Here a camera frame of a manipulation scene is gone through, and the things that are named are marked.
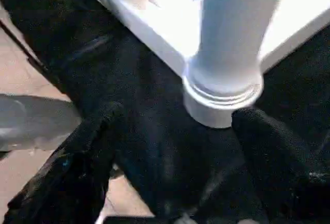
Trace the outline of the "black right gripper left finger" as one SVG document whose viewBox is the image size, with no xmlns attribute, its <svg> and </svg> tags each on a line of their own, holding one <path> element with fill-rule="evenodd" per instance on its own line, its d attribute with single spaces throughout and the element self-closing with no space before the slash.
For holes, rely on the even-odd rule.
<svg viewBox="0 0 330 224">
<path fill-rule="evenodd" d="M 104 103 L 66 138 L 8 202 L 7 223 L 95 223 L 121 140 L 124 108 Z"/>
</svg>

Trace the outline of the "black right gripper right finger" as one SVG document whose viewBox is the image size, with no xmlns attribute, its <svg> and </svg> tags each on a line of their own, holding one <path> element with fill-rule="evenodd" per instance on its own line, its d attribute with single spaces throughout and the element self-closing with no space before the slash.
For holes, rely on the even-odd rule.
<svg viewBox="0 0 330 224">
<path fill-rule="evenodd" d="M 329 161 L 262 110 L 232 114 L 255 190 L 271 223 L 329 223 Z"/>
</svg>

